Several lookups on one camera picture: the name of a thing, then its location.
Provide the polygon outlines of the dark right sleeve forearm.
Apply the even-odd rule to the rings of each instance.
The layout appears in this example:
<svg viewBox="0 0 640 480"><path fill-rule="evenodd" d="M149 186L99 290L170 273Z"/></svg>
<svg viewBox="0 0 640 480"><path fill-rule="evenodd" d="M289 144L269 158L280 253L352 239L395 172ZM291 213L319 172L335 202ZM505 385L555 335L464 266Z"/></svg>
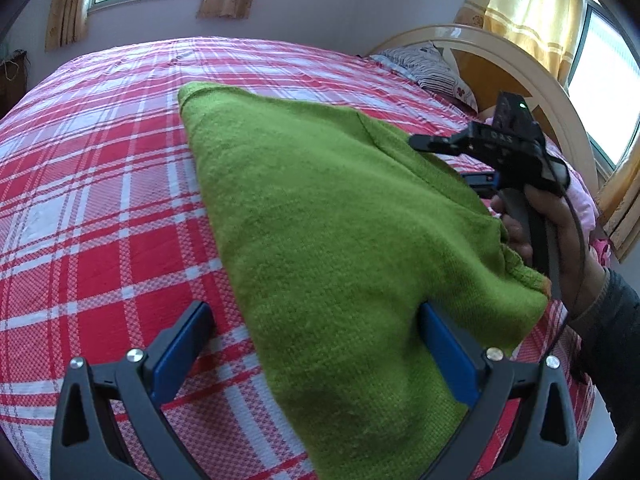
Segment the dark right sleeve forearm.
<svg viewBox="0 0 640 480"><path fill-rule="evenodd" d="M639 296L606 269L602 290L570 327L582 338L579 367L598 388L615 431L639 417Z"/></svg>

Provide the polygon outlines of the person's right hand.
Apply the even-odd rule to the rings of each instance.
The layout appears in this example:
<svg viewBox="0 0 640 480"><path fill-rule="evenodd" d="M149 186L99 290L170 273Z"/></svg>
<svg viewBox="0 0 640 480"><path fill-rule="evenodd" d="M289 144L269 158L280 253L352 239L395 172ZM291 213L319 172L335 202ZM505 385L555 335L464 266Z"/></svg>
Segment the person's right hand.
<svg viewBox="0 0 640 480"><path fill-rule="evenodd" d="M608 284L608 271L590 255L581 226L575 226L570 207L550 193L527 185L529 205L556 227L559 243L559 285L568 312L567 324L585 335L597 319L597 302Z"/></svg>

